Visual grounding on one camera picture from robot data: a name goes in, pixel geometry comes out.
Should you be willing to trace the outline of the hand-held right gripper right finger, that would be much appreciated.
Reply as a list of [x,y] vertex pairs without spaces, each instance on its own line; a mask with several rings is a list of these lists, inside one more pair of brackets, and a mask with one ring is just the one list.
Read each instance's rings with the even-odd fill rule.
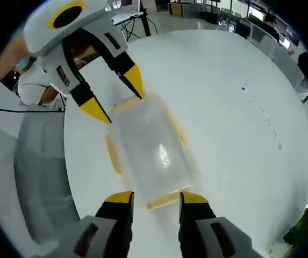
[[183,257],[253,257],[251,238],[225,217],[217,217],[207,199],[180,192],[178,240]]

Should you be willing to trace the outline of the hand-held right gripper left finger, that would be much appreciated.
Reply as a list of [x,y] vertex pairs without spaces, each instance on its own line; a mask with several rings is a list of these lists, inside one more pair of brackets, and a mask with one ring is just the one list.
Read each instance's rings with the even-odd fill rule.
[[62,257],[127,257],[132,241],[134,192],[107,197],[62,236]]

